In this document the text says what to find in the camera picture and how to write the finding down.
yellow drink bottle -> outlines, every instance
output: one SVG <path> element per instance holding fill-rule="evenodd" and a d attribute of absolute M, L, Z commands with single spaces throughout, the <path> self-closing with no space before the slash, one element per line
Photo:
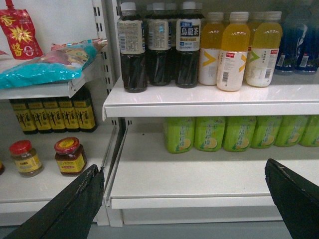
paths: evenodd
<path fill-rule="evenodd" d="M 217 87 L 224 91 L 241 88 L 247 60 L 250 30 L 248 12 L 230 13 L 230 24 L 223 33 L 218 62 Z"/>
<path fill-rule="evenodd" d="M 283 30 L 281 11 L 267 11 L 265 22 L 256 30 L 247 60 L 246 81 L 251 86 L 269 86 L 276 65 Z"/>
<path fill-rule="evenodd" d="M 200 42 L 199 83 L 207 86 L 216 85 L 218 57 L 224 25 L 221 23 L 222 12 L 209 12 L 208 23 L 203 29 Z"/>

red snack bag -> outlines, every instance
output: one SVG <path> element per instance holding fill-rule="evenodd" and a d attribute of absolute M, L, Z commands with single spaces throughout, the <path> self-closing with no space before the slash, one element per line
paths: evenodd
<path fill-rule="evenodd" d="M 0 25 L 15 59 L 28 60 L 43 55 L 35 39 L 35 29 L 28 12 L 16 10 L 12 0 L 5 0 L 8 9 L 0 9 Z"/>

white label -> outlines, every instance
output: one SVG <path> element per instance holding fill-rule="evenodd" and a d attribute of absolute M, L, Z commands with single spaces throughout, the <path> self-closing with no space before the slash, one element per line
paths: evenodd
<path fill-rule="evenodd" d="M 200 49 L 198 81 L 201 84 L 216 85 L 219 52 L 217 49 Z"/>
<path fill-rule="evenodd" d="M 142 54 L 145 52 L 144 27 L 140 20 L 119 21 L 119 44 L 122 54 Z"/>
<path fill-rule="evenodd" d="M 170 22 L 168 20 L 150 19 L 149 28 L 149 49 L 169 50 L 170 49 Z"/>
<path fill-rule="evenodd" d="M 247 61 L 247 83 L 268 86 L 274 74 L 279 49 L 252 48 Z"/>
<path fill-rule="evenodd" d="M 198 51 L 199 41 L 200 19 L 179 19 L 176 24 L 176 49 Z"/>
<path fill-rule="evenodd" d="M 247 60 L 247 51 L 220 51 L 217 86 L 225 91 L 237 91 L 240 89 Z"/>

glass jar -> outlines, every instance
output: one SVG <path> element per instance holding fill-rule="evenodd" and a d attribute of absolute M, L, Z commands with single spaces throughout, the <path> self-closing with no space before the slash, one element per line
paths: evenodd
<path fill-rule="evenodd" d="M 67 137 L 54 146 L 55 160 L 63 175 L 80 174 L 87 163 L 83 145 L 76 137 Z"/>
<path fill-rule="evenodd" d="M 43 165 L 29 140 L 15 142 L 10 146 L 9 150 L 11 158 L 14 160 L 22 177 L 33 177 L 42 172 Z"/>

white bottle cap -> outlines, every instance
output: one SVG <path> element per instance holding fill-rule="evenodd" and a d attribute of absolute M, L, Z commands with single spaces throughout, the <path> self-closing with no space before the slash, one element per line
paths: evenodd
<path fill-rule="evenodd" d="M 183 2 L 183 9 L 196 9 L 196 3 L 194 1 Z"/>
<path fill-rule="evenodd" d="M 166 3 L 165 4 L 165 9 L 166 10 L 176 10 L 177 6 L 175 3 Z"/>
<path fill-rule="evenodd" d="M 277 21 L 281 20 L 281 11 L 266 11 L 264 20 Z"/>
<path fill-rule="evenodd" d="M 154 2 L 153 3 L 153 10 L 165 10 L 165 3 L 164 2 Z"/>
<path fill-rule="evenodd" d="M 135 2 L 124 2 L 121 4 L 122 11 L 136 10 Z"/>
<path fill-rule="evenodd" d="M 224 19 L 223 12 L 209 12 L 207 18 L 215 21 L 222 21 Z"/>
<path fill-rule="evenodd" d="M 230 13 L 230 17 L 229 20 L 230 22 L 233 21 L 248 21 L 248 17 L 249 17 L 249 12 L 247 11 L 232 11 Z"/>

